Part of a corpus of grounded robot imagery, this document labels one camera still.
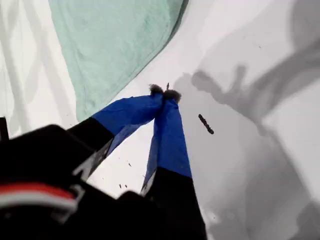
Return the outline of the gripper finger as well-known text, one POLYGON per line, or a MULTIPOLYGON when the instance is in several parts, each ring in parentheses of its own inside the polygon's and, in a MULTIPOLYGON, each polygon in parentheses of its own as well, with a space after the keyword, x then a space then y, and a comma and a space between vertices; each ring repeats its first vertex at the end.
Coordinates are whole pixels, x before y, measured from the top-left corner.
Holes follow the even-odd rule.
POLYGON ((205 240, 206 227, 192 178, 180 99, 175 90, 163 93, 162 108, 154 119, 144 197, 157 240, 205 240))
POLYGON ((108 146, 103 152, 112 153, 139 127, 156 117, 162 109, 163 97, 162 88, 152 84, 149 95, 116 100, 68 131, 94 151, 108 146))

